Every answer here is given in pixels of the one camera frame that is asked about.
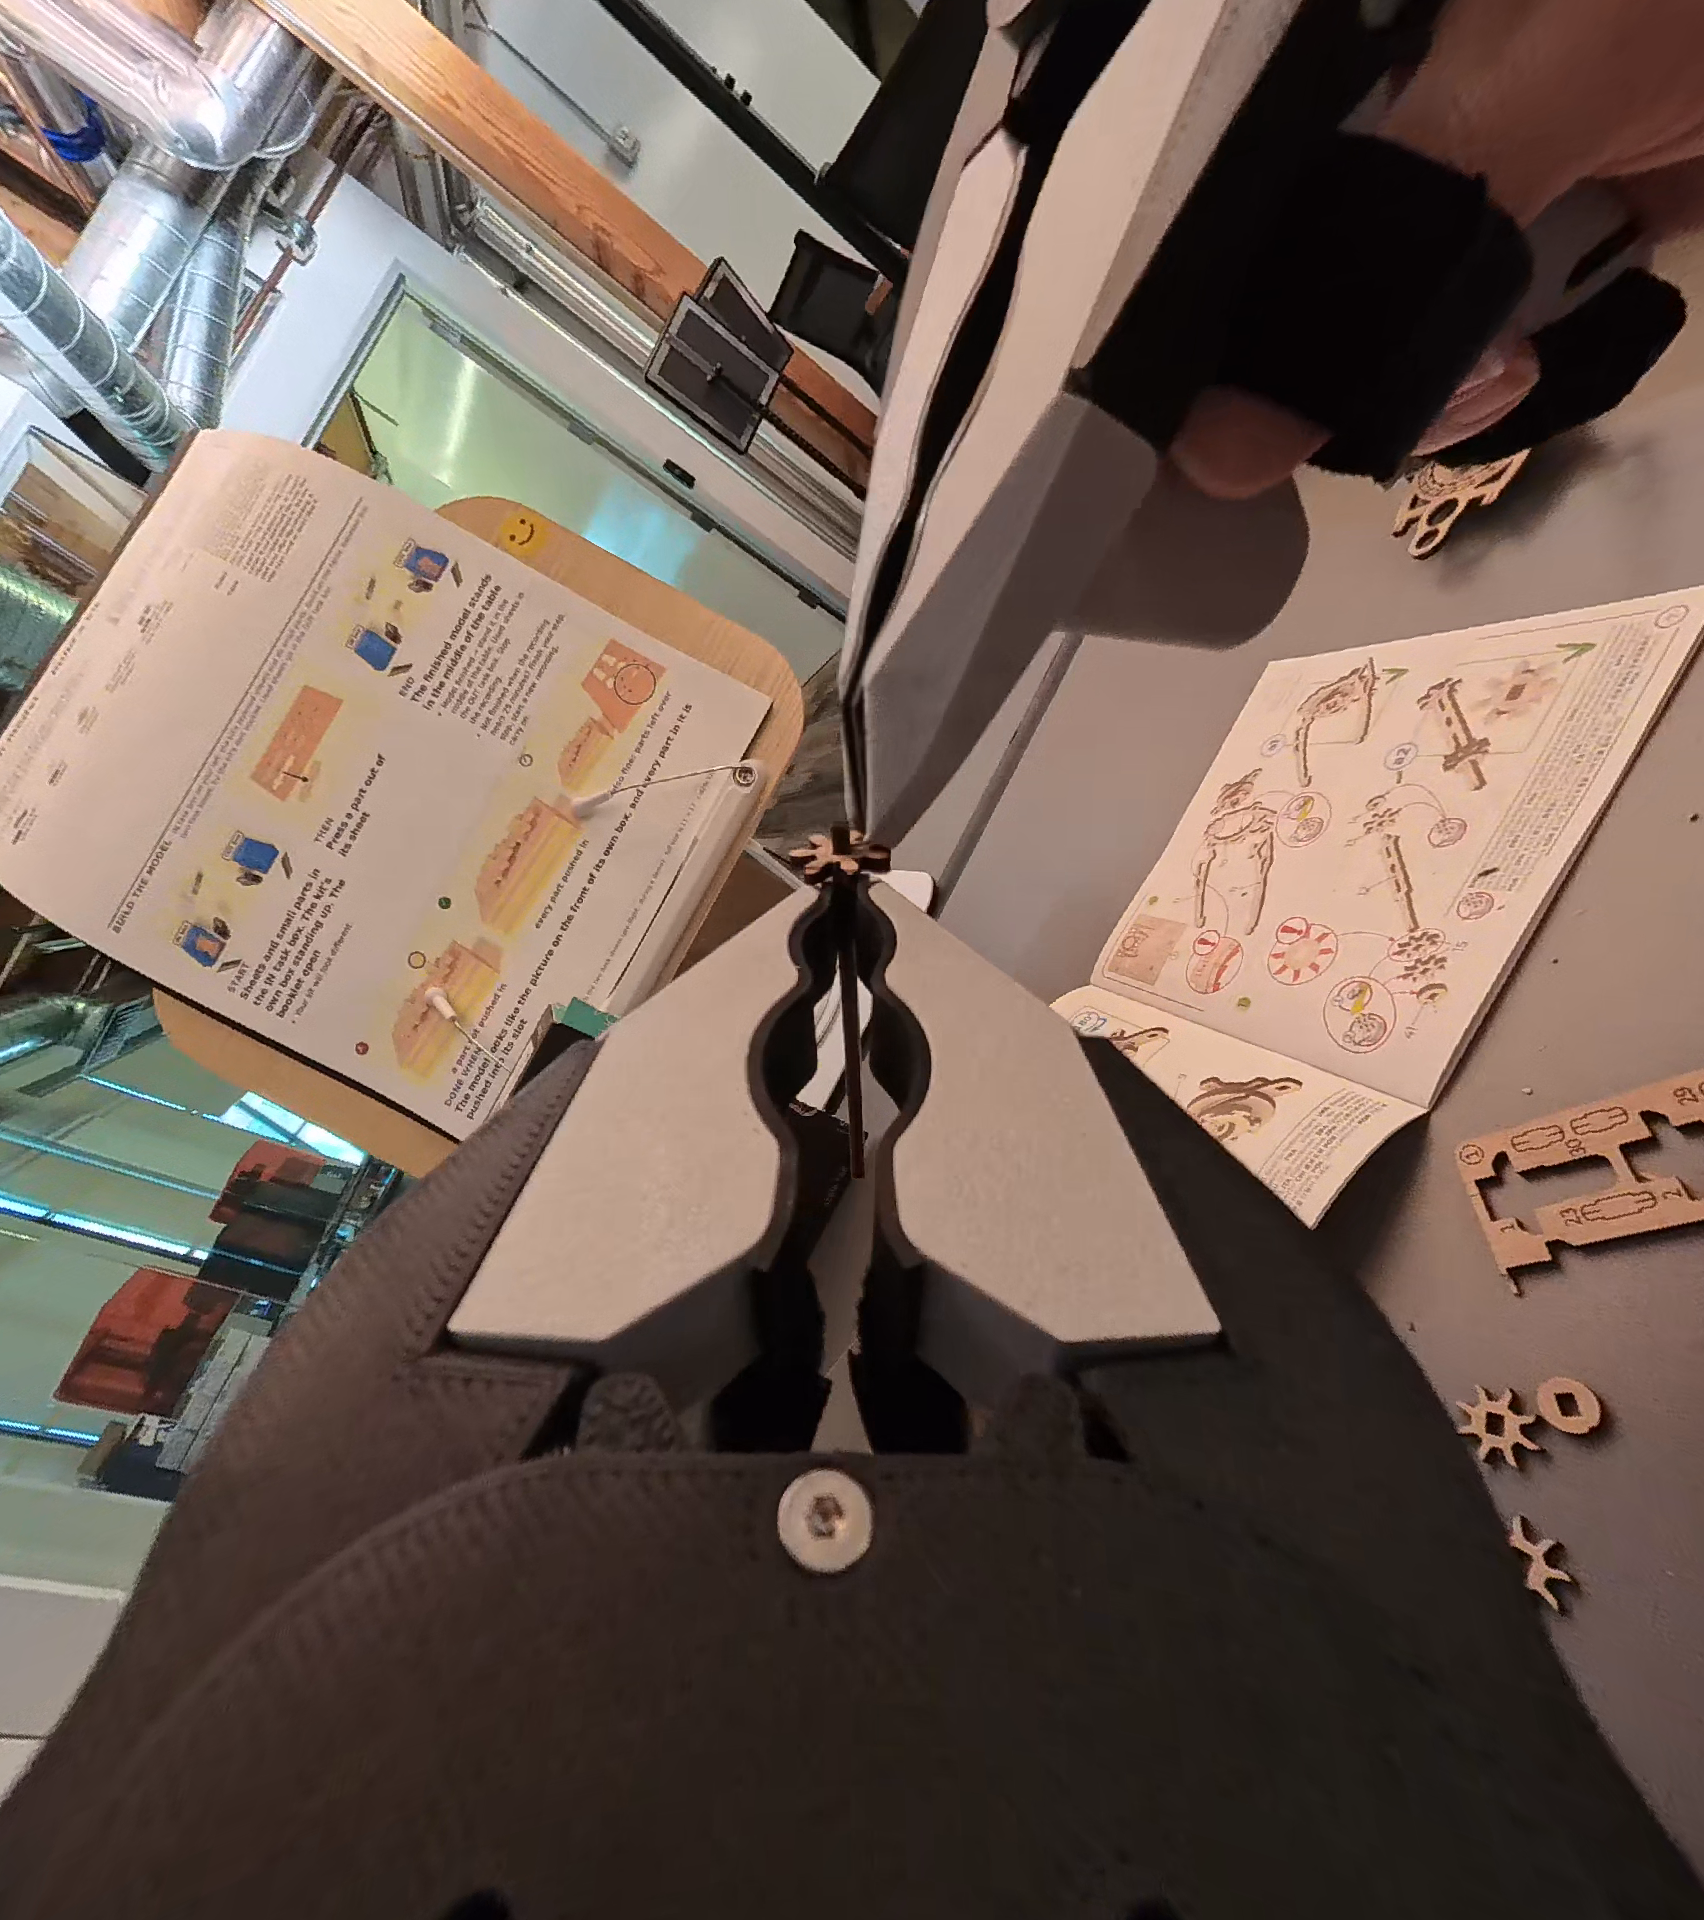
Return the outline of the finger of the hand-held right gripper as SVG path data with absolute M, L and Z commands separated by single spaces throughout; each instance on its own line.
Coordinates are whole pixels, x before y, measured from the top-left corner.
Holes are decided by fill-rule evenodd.
M 1022 253 L 1039 196 L 1039 136 L 1022 125 L 1022 88 L 1039 62 L 1038 3 L 974 3 L 982 43 L 947 153 L 912 250 L 908 312 L 894 335 L 838 703 L 859 721 L 865 684 L 934 684 L 952 668 L 895 666 L 943 617 L 976 633 L 1003 593 L 1032 482 L 1008 452 L 994 395 Z M 983 612 L 961 612 L 983 606 Z
M 916 637 L 927 650 L 895 666 L 952 668 L 950 702 L 934 684 L 864 684 L 847 721 L 847 813 L 891 843 L 950 785 L 1039 647 L 1055 633 L 1103 631 L 1157 643 L 1231 646 L 1256 636 L 1289 593 L 1305 522 L 1287 485 L 1227 504 L 1166 468 L 1172 430 L 1152 402 L 1186 404 L 1210 372 L 1200 342 L 1166 342 L 1150 322 L 1144 364 L 1096 395 L 1094 358 L 1172 241 L 1198 237 L 1189 206 L 1150 206 L 1148 168 L 1096 134 L 1066 134 L 1023 239 L 994 395 L 1003 446 L 1029 482 L 1014 526 L 1003 591 L 970 633 L 955 617 Z

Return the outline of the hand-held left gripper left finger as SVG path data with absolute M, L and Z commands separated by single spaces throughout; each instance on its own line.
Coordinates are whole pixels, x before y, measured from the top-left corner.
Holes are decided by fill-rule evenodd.
M 445 1355 L 527 1390 L 520 1448 L 569 1448 L 593 1388 L 702 1410 L 722 1448 L 809 1448 L 831 1388 L 797 1221 L 792 1092 L 816 1063 L 831 944 L 789 891 L 600 1039 L 538 1074 L 445 1161 Z

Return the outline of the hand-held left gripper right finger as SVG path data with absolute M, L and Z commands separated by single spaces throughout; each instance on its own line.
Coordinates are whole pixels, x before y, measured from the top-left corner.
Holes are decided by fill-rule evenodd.
M 874 1142 L 856 1406 L 870 1448 L 970 1448 L 1055 1380 L 1086 1448 L 1141 1448 L 1094 1374 L 1221 1323 L 1080 1035 L 890 884 L 859 914 Z

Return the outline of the thin dark wooden axle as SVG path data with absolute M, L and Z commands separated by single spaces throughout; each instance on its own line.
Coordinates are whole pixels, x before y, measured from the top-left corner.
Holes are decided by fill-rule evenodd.
M 830 830 L 830 850 L 836 862 L 830 877 L 830 908 L 833 926 L 833 960 L 838 975 L 838 1012 L 841 1043 L 841 1094 L 852 1181 L 865 1175 L 865 1123 L 861 1089 L 861 1031 L 859 1031 L 859 948 L 858 920 L 864 884 L 864 837 L 847 821 Z

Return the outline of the small wooden gear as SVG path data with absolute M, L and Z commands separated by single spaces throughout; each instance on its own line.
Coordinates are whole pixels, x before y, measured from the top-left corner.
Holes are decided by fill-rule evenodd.
M 1479 1467 L 1518 1471 L 1527 1458 L 1547 1452 L 1546 1441 L 1531 1435 L 1538 1416 L 1522 1403 L 1514 1388 L 1475 1388 L 1472 1397 L 1453 1403 L 1455 1433 L 1463 1437 Z
M 1569 1592 L 1577 1584 L 1573 1569 L 1562 1562 L 1562 1543 L 1540 1531 L 1523 1513 L 1512 1513 L 1506 1519 L 1503 1538 L 1522 1562 L 1525 1592 L 1554 1615 L 1562 1615 L 1563 1598 L 1559 1589 Z
M 890 847 L 845 821 L 792 843 L 782 851 L 782 860 L 804 884 L 816 887 L 874 879 L 891 870 Z

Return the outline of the flat wooden model part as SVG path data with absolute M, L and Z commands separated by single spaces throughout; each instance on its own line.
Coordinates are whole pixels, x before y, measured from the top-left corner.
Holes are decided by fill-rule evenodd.
M 1415 561 L 1432 557 L 1465 514 L 1496 504 L 1510 489 L 1527 460 L 1527 447 L 1469 464 L 1425 460 L 1407 475 L 1403 497 L 1391 515 L 1391 539 Z

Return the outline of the person's right hand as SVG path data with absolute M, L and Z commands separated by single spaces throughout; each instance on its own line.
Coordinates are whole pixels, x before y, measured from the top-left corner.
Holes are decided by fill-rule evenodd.
M 1608 182 L 1649 244 L 1704 232 L 1704 1 L 1457 1 L 1376 122 L 1519 228 Z

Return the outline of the black framed panel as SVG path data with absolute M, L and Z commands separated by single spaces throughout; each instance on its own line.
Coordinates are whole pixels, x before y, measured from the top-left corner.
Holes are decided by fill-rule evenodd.
M 792 338 L 722 255 L 677 298 L 647 353 L 644 386 L 748 454 L 792 361 Z

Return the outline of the wooden display board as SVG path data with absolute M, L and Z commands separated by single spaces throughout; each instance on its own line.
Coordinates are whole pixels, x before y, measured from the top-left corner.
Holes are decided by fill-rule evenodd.
M 768 695 L 769 707 L 754 734 L 748 756 L 765 761 L 765 785 L 758 817 L 737 847 L 712 908 L 692 936 L 671 975 L 695 965 L 743 927 L 743 908 L 730 904 L 732 871 L 752 850 L 754 834 L 792 768 L 804 730 L 802 686 L 785 660 L 764 636 L 705 607 L 688 591 L 663 584 L 634 563 L 593 545 L 550 515 L 499 495 L 454 500 L 437 515 L 468 534 L 498 545 L 503 515 L 527 512 L 548 526 L 548 541 L 533 556 L 506 553 L 571 587 L 600 609 L 649 633 L 669 647 L 702 660 L 720 674 Z M 256 1092 L 305 1115 L 329 1134 L 361 1148 L 370 1157 L 410 1178 L 426 1178 L 454 1149 L 456 1139 L 424 1120 L 379 1101 L 361 1087 L 338 1080 L 309 1062 L 155 987 L 151 1007 L 160 1028 L 182 1056 L 236 1092 Z

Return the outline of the small plywood sheet fragment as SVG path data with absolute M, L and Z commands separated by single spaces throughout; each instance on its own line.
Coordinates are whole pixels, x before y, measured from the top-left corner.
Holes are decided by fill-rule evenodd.
M 1656 1131 L 1704 1135 L 1704 1068 L 1469 1135 L 1453 1163 L 1512 1287 L 1559 1252 L 1704 1228 L 1704 1173 L 1637 1167 Z

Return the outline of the wooden ceiling beam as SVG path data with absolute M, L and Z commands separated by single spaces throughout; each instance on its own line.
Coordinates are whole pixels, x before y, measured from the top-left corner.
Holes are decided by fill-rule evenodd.
M 474 197 L 462 236 L 538 257 L 652 342 L 713 262 L 768 305 L 812 236 L 886 239 L 820 191 L 874 79 L 799 3 L 264 3 Z

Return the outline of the assembly instruction booklet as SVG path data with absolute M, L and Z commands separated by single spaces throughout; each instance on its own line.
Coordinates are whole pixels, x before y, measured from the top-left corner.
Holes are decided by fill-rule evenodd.
M 1054 999 L 1314 1226 L 1422 1120 L 1704 642 L 1704 584 L 1271 662 Z

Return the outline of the printed instruction sheet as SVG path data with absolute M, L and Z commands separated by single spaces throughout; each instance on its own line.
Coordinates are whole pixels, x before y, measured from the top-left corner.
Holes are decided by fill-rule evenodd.
M 458 1142 L 553 1005 L 597 1009 L 769 705 L 314 447 L 203 430 L 0 730 L 0 886 Z

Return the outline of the silver ventilation duct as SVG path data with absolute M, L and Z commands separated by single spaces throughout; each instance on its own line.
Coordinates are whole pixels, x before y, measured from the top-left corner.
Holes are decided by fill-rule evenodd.
M 28 372 L 26 386 L 64 420 L 88 420 L 123 455 L 166 469 L 191 424 L 132 348 L 0 210 L 0 335 Z
M 0 1 L 0 39 L 200 172 L 290 155 L 314 129 L 318 62 L 256 3 L 213 3 L 186 36 L 122 1 Z

